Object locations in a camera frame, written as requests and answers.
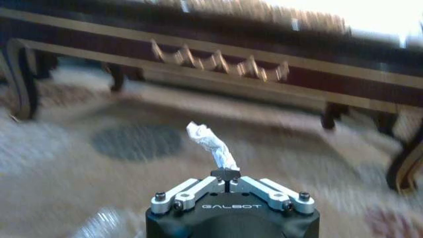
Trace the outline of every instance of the bolt head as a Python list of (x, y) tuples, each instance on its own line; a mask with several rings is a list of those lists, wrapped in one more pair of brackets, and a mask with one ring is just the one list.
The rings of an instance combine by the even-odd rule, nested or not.
[(281, 209), (283, 209), (284, 211), (292, 211), (292, 209), (293, 209), (293, 204), (292, 204), (292, 202), (291, 202), (291, 201), (284, 201), (284, 202), (281, 203)]
[(165, 200), (165, 192), (156, 192), (155, 199), (157, 202), (164, 201)]
[(309, 193), (308, 192), (299, 192), (299, 200), (304, 201), (304, 202), (308, 202), (309, 200)]
[(175, 201), (173, 203), (173, 209), (175, 211), (180, 212), (184, 209), (184, 205), (180, 201)]

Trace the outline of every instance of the white tissue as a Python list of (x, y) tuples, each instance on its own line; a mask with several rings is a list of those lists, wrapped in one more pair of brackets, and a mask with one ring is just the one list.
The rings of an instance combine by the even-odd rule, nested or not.
[(187, 132), (191, 140), (212, 153), (217, 167), (220, 169), (239, 171), (229, 149), (227, 148), (224, 142), (213, 134), (212, 130), (203, 124), (196, 125), (193, 122), (189, 122), (187, 125)]

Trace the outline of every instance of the dark circular pattern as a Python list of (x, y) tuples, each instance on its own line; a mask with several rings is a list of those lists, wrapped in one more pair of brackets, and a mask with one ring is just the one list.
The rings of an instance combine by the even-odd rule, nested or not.
[(177, 131), (164, 125), (131, 124), (95, 134), (92, 146), (111, 158), (144, 161), (175, 155), (181, 148)]

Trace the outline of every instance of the curved wooden leg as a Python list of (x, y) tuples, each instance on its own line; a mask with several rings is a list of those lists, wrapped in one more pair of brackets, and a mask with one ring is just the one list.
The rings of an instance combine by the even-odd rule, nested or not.
[(320, 118), (324, 129), (335, 128), (335, 119), (340, 119), (341, 113), (348, 113), (348, 106), (337, 103), (327, 103), (324, 113)]
[(384, 113), (384, 112), (377, 113), (376, 125), (377, 125), (377, 130), (380, 133), (388, 136), (393, 136), (392, 129), (393, 129), (396, 119), (397, 119), (397, 114)]
[(19, 40), (8, 41), (7, 48), (1, 51), (0, 61), (15, 96), (11, 116), (17, 120), (31, 119), (37, 110), (39, 98), (25, 48)]
[(419, 131), (396, 156), (387, 173), (388, 186), (399, 193), (416, 190), (414, 175), (423, 164), (423, 120)]
[(113, 63), (108, 63), (103, 65), (103, 68), (108, 73), (111, 73), (113, 78), (113, 85), (111, 86), (111, 91), (119, 92), (124, 85), (124, 72), (121, 70), (121, 66)]

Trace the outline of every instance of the patterned carpet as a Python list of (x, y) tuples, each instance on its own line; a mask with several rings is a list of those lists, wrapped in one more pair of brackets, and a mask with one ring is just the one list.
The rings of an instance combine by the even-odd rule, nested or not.
[(39, 84), (31, 122), (8, 118), (0, 88), (0, 237), (69, 237), (107, 208), (135, 217), (137, 230), (153, 193), (215, 169), (185, 135), (192, 120), (227, 143), (244, 175), (309, 191), (320, 237), (423, 237), (423, 190), (399, 196), (387, 188), (397, 149), (367, 127), (337, 123), (327, 132), (303, 112), (148, 84), (111, 95), (107, 83), (63, 84), (63, 75)]

